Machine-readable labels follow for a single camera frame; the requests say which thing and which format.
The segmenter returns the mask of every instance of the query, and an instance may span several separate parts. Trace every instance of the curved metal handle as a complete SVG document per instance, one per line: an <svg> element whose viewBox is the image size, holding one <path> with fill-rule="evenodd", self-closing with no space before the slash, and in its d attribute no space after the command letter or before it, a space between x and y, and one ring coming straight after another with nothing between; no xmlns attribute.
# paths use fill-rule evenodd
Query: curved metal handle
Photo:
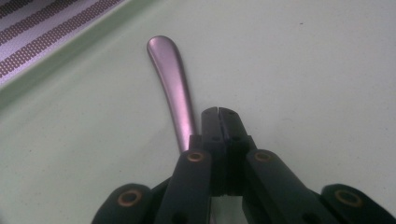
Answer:
<svg viewBox="0 0 396 224"><path fill-rule="evenodd" d="M159 35L150 39L147 45L163 89L175 125L180 152L189 149L190 135L196 134L191 110L190 94L184 75L183 64L176 44L166 36Z"/></svg>

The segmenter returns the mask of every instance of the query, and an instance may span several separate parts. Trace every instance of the silver handle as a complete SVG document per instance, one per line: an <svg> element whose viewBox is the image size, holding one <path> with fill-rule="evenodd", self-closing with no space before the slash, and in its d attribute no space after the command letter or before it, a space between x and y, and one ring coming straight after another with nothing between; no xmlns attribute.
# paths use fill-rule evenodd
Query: silver handle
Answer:
<svg viewBox="0 0 396 224"><path fill-rule="evenodd" d="M190 135L196 134L190 94L176 44L166 36L154 36L148 42L148 55L163 84L180 152L189 149Z"/></svg>

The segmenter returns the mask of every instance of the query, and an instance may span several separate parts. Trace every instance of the brass rivet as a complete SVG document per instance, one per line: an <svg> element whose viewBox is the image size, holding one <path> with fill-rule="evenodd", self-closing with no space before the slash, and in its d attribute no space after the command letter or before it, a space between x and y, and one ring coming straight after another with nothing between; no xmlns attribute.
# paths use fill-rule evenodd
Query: brass rivet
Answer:
<svg viewBox="0 0 396 224"><path fill-rule="evenodd" d="M117 202L122 207L131 207L137 204L142 199L142 193L137 189L130 189L123 192Z"/></svg>
<svg viewBox="0 0 396 224"><path fill-rule="evenodd" d="M346 189L339 189L335 193L335 198L346 205L352 206L352 207L362 207L363 206L363 200L361 197L356 195L355 193L350 192L349 190Z"/></svg>
<svg viewBox="0 0 396 224"><path fill-rule="evenodd" d="M256 154L254 154L254 158L257 161L269 161L271 160L271 155L264 152L256 152Z"/></svg>
<svg viewBox="0 0 396 224"><path fill-rule="evenodd" d="M202 161L204 159L204 154L201 152L192 152L187 156L189 161Z"/></svg>

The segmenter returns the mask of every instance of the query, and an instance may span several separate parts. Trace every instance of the gray stripe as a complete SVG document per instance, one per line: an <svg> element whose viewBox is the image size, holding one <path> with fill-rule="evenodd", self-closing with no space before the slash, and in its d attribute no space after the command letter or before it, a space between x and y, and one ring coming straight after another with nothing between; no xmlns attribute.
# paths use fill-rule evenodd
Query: gray stripe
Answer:
<svg viewBox="0 0 396 224"><path fill-rule="evenodd" d="M79 26L94 19L96 16L100 15L108 8L121 1L122 0L100 0L81 11L73 18L65 21L54 29L33 40L26 46L17 50L15 53L11 54L9 57L0 62L0 77L3 77L14 71L65 35L76 30Z"/></svg>
<svg viewBox="0 0 396 224"><path fill-rule="evenodd" d="M11 25L4 31L0 32L0 46L7 43L8 40L11 40L15 36L34 27L40 22L56 15L56 13L62 11L76 1L77 0L56 0L43 9L37 11L35 14Z"/></svg>
<svg viewBox="0 0 396 224"><path fill-rule="evenodd" d="M33 2L33 0L11 0L5 3L4 5L0 6L0 19L31 2Z"/></svg>

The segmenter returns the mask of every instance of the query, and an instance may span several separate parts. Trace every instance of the light green surface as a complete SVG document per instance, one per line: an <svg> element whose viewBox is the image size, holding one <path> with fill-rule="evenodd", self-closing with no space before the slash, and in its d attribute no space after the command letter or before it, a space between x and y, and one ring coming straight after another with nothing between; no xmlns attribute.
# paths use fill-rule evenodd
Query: light green surface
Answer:
<svg viewBox="0 0 396 224"><path fill-rule="evenodd" d="M395 216L396 3L131 1L0 90L0 223L89 223L154 187L178 150L147 41L184 60L197 120L239 113L312 190L344 183ZM217 199L218 223L246 222Z"/></svg>

